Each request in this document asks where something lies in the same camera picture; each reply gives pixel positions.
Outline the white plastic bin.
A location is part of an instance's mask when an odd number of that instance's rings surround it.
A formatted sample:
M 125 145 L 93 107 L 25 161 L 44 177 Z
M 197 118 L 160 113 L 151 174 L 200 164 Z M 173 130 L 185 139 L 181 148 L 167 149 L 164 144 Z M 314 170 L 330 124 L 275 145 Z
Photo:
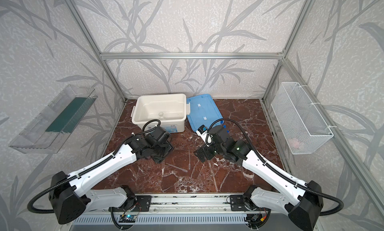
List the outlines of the white plastic bin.
M 169 133 L 185 131 L 185 121 L 190 114 L 185 94 L 140 96 L 131 112 L 132 123 L 140 129 L 150 120 L 160 120 L 161 127 Z

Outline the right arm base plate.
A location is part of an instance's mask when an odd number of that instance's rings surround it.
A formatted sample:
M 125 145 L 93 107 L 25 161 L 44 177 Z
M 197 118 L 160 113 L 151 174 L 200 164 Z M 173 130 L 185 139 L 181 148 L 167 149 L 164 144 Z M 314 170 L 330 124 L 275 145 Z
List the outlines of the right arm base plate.
M 250 203 L 245 199 L 243 195 L 230 195 L 228 203 L 231 206 L 231 211 L 252 211 Z

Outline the blue plastic lid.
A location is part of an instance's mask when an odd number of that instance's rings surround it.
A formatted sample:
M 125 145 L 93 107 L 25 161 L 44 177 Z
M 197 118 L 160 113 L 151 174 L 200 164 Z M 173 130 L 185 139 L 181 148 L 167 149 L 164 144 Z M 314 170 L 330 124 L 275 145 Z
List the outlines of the blue plastic lid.
M 202 125 L 209 128 L 214 121 L 223 118 L 212 96 L 209 94 L 187 98 L 187 104 L 190 105 L 191 109 L 187 118 L 194 132 Z

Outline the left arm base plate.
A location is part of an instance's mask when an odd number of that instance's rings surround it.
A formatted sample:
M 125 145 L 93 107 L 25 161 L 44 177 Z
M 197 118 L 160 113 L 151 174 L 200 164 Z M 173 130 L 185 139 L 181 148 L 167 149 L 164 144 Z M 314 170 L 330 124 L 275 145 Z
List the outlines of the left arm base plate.
M 120 209 L 126 212 L 148 212 L 152 196 L 129 196 Z

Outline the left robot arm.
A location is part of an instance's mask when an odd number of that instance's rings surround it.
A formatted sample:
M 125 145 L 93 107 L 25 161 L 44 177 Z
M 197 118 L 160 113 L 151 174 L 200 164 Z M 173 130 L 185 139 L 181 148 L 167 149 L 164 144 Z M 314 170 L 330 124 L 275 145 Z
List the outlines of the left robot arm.
M 65 174 L 52 177 L 51 186 L 33 197 L 28 205 L 34 214 L 55 214 L 60 225 L 68 224 L 83 213 L 105 208 L 124 211 L 136 206 L 136 195 L 128 186 L 109 190 L 94 190 L 105 178 L 140 159 L 161 163 L 174 149 L 171 134 L 161 126 L 131 135 L 112 153 L 96 162 Z

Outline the clear plastic pipette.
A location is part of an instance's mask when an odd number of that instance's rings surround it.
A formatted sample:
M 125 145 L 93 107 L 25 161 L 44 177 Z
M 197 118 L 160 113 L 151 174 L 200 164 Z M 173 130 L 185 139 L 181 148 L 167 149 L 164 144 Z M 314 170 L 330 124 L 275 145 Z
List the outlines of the clear plastic pipette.
M 168 163 L 166 163 L 166 164 L 167 164 L 168 166 L 170 166 L 170 167 L 173 167 L 173 168 L 175 168 L 175 169 L 178 169 L 178 170 L 181 170 L 181 171 L 183 171 L 183 172 L 185 172 L 185 173 L 188 173 L 188 170 L 186 170 L 186 169 L 183 169 L 183 168 L 180 168 L 180 167 L 177 167 L 177 166 L 168 164 Z

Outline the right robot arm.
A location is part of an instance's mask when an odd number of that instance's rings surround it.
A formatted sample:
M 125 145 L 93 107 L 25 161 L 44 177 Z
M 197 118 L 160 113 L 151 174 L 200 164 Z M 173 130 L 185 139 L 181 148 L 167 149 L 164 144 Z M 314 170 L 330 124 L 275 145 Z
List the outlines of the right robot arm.
M 220 155 L 256 174 L 276 189 L 272 192 L 260 187 L 249 188 L 244 193 L 248 209 L 265 208 L 279 212 L 288 216 L 303 231 L 312 231 L 320 216 L 336 214 L 343 209 L 343 201 L 324 194 L 316 182 L 307 183 L 268 161 L 255 149 L 249 137 L 245 141 L 235 141 L 223 126 L 207 128 L 202 125 L 196 133 L 205 142 L 195 151 L 201 162 Z

